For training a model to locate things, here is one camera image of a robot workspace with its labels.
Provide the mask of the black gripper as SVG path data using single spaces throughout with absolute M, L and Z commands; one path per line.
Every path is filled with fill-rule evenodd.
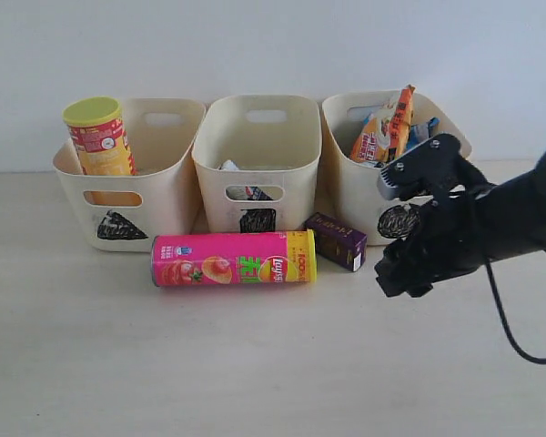
M 420 298 L 433 284 L 471 274 L 487 263 L 476 201 L 485 190 L 466 190 L 439 207 L 420 207 L 420 221 L 404 239 L 396 239 L 374 266 L 388 298 Z

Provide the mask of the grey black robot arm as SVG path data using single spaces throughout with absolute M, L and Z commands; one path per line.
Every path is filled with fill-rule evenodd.
M 378 188 L 386 199 L 431 197 L 375 266 L 389 297 L 421 297 L 485 262 L 546 252 L 546 151 L 533 169 L 495 185 L 460 154 L 457 137 L 438 134 L 384 167 Z

